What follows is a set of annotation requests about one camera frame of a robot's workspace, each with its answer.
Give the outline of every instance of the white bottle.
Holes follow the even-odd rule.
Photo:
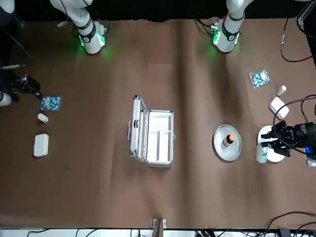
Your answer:
[[[43,114],[39,114],[38,115],[38,119],[41,120],[42,122],[47,122],[48,121],[48,117],[43,115]]]
[[[264,164],[268,160],[268,147],[262,147],[261,143],[257,145],[257,161]]]
[[[283,86],[281,86],[281,87],[277,90],[276,95],[277,95],[277,96],[280,96],[280,95],[282,95],[285,91],[286,91],[286,86],[283,85]]]

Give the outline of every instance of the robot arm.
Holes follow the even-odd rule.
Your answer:
[[[245,9],[254,0],[226,0],[228,9],[226,19],[220,19],[214,24],[217,30],[214,32],[213,44],[224,53],[233,50],[237,43],[240,27],[245,18]]]
[[[88,5],[93,0],[86,0]],[[88,54],[96,54],[105,46],[107,29],[97,21],[92,21],[86,4],[82,0],[50,0],[54,8],[64,12],[73,21],[79,32],[81,44]]]
[[[262,142],[261,145],[272,148],[275,153],[286,157],[290,157],[292,148],[305,148],[308,165],[309,162],[316,163],[316,124],[313,122],[287,126],[286,122],[282,120],[272,127],[270,132],[261,135],[261,138],[277,138],[273,141]]]

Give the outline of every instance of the black cable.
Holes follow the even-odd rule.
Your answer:
[[[197,21],[196,20],[194,20],[194,23],[195,23],[195,25],[196,25],[196,27],[197,27],[197,31],[198,31],[198,33],[199,33],[199,35],[203,38],[203,39],[205,39],[205,32],[203,32],[203,31],[201,31],[201,29],[200,29],[200,27],[198,26],[198,23],[197,23]]]
[[[222,236],[224,233],[226,233],[227,231],[235,231],[235,232],[243,233],[244,235],[246,235],[246,232],[245,232],[245,231],[229,228],[229,229],[226,229],[226,230],[224,230],[223,232],[221,232],[217,237],[221,237],[221,236]]]
[[[298,22],[298,17],[296,17],[296,25],[298,26],[298,29],[299,29],[303,34],[305,34],[305,35],[306,35],[307,37],[309,37],[309,38],[312,38],[312,39],[316,40],[316,38],[315,38],[314,36],[311,36],[310,34],[306,33],[305,30],[302,29],[301,25],[300,25],[299,22]]]
[[[85,0],[82,0],[85,4],[86,4],[86,6],[91,6],[91,5],[89,5]],[[98,14],[99,16],[102,16],[99,12],[97,12],[96,10],[93,10],[96,14]]]
[[[201,25],[208,27],[208,28],[212,28],[210,25],[205,24],[204,22],[202,22],[200,19],[197,19],[197,22],[199,22]]]
[[[41,7],[42,11],[44,12],[45,16],[47,17],[48,21],[49,21],[54,27],[57,27],[57,28],[60,28],[60,27],[65,26],[65,25],[59,26],[60,24],[62,24],[62,22],[60,22],[60,23],[57,24],[57,25],[55,25],[55,24],[52,22],[52,20],[50,19],[49,15],[47,14],[47,12],[46,12],[46,10],[45,10],[45,8],[44,8],[44,6],[43,6],[43,3],[42,3],[41,1],[42,1],[42,0],[39,0],[40,7]],[[65,10],[65,13],[66,13],[66,23],[67,23],[67,22],[68,22],[68,13],[67,13],[67,10],[66,10],[66,8],[65,8],[64,3],[63,3],[61,0],[60,0],[60,2],[61,2],[62,6],[63,6],[63,8],[64,8],[64,10]]]
[[[294,237],[297,236],[298,231],[299,231],[300,229],[302,229],[302,228],[305,227],[305,226],[309,226],[309,225],[311,225],[311,224],[316,224],[316,221],[308,222],[308,223],[305,223],[305,224],[299,226],[299,227],[297,228],[295,234],[294,234]]]
[[[93,232],[97,231],[99,229],[94,229],[93,231],[91,231],[89,234],[86,235],[86,237],[88,237],[90,234],[92,234]]]
[[[316,232],[316,231],[315,231],[315,230],[305,231],[305,232],[301,235],[301,237],[303,237],[303,235],[306,235],[306,234],[309,233],[309,232]]]
[[[304,97],[304,99],[309,98],[311,96],[316,96],[316,94],[308,95],[308,96]],[[301,102],[301,112],[302,112],[302,115],[303,115],[303,117],[305,119],[305,122],[308,122],[308,118],[305,115],[304,110],[303,110],[303,103],[304,103],[304,101]]]
[[[289,63],[299,63],[299,62],[303,62],[303,61],[305,61],[305,60],[308,60],[308,59],[310,59],[310,58],[312,58],[312,57],[315,57],[316,55],[313,55],[313,54],[312,54],[311,56],[308,56],[308,57],[306,57],[306,58],[299,59],[299,60],[289,60],[289,59],[285,58],[285,56],[283,55],[282,49],[283,49],[283,45],[284,45],[285,30],[286,30],[287,22],[288,22],[288,18],[287,18],[286,21],[285,21],[285,25],[284,25],[284,28],[283,28],[283,34],[282,34],[281,49],[280,49],[282,58],[283,58],[286,62],[289,62]]]
[[[275,112],[275,115],[273,117],[273,129],[274,129],[274,132],[275,132],[275,135],[276,137],[280,140],[280,142],[282,142],[284,145],[288,146],[289,148],[299,152],[299,153],[302,153],[304,155],[309,155],[310,153],[306,153],[306,152],[303,152],[289,144],[287,144],[280,136],[279,134],[277,133],[277,130],[276,130],[276,127],[275,127],[275,124],[276,124],[276,117],[277,117],[277,114],[278,112],[283,109],[285,106],[288,106],[288,105],[291,105],[291,104],[294,104],[294,103],[298,103],[298,102],[301,102],[301,101],[305,101],[305,100],[312,100],[312,99],[316,99],[316,96],[312,96],[312,95],[308,95],[307,98],[303,98],[303,99],[299,99],[299,100],[293,100],[293,101],[290,101],[286,104],[284,104],[283,106],[281,106],[281,108],[279,108],[276,112]]]
[[[281,217],[283,217],[283,216],[287,216],[287,215],[291,215],[291,214],[303,214],[303,215],[308,215],[308,216],[313,216],[313,217],[316,217],[316,214],[314,214],[314,213],[311,213],[311,212],[304,212],[304,211],[291,211],[291,212],[287,212],[287,213],[284,213],[284,214],[282,214],[282,215],[279,215],[279,216],[277,216],[277,217],[274,217],[273,219],[271,219],[270,221],[269,221],[269,223],[268,223],[268,225],[267,225],[267,228],[266,228],[266,231],[265,231],[265,233],[264,233],[264,237],[266,237],[266,235],[267,235],[267,233],[268,233],[268,229],[269,229],[269,227],[271,226],[271,224],[272,224],[272,222],[273,221],[275,221],[276,219],[278,219],[278,218],[281,218]]]
[[[29,237],[30,233],[43,233],[45,231],[49,231],[51,229],[45,229],[45,230],[41,230],[41,231],[29,231],[26,237]]]
[[[24,52],[29,56],[29,58],[32,59],[32,56],[28,53],[28,51],[8,31],[6,31],[5,28],[2,28],[2,30],[5,32],[7,36],[9,36],[16,44],[18,44],[24,50]]]

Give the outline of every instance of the plastic bag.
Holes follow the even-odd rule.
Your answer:
[[[250,73],[249,76],[254,88],[262,87],[270,82],[269,74],[266,70],[262,70],[258,73]]]
[[[41,100],[41,110],[59,111],[61,101],[61,95],[43,96]]]

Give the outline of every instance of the brown table surface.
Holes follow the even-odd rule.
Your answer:
[[[245,20],[230,54],[203,39],[193,20],[111,22],[108,46],[84,53],[72,25],[55,29],[27,23],[20,41],[34,65],[30,74],[47,95],[61,94],[59,112],[40,124],[40,102],[21,95],[0,108],[0,223],[23,227],[263,228],[288,211],[316,212],[316,169],[292,152],[280,163],[255,158],[260,128],[272,124],[268,104],[281,85],[285,102],[315,93],[312,60],[287,63],[280,56],[284,19]],[[27,60],[15,47],[12,62]],[[306,38],[289,21],[284,54],[308,56]],[[266,69],[272,83],[253,89],[250,72]],[[127,124],[141,94],[152,109],[174,111],[174,162],[150,168],[129,157]],[[314,102],[307,116],[314,120]],[[289,125],[303,122],[299,104]],[[212,149],[222,124],[241,134],[234,162]],[[33,158],[34,136],[49,134],[49,155]],[[295,228],[310,218],[284,217],[273,227]]]

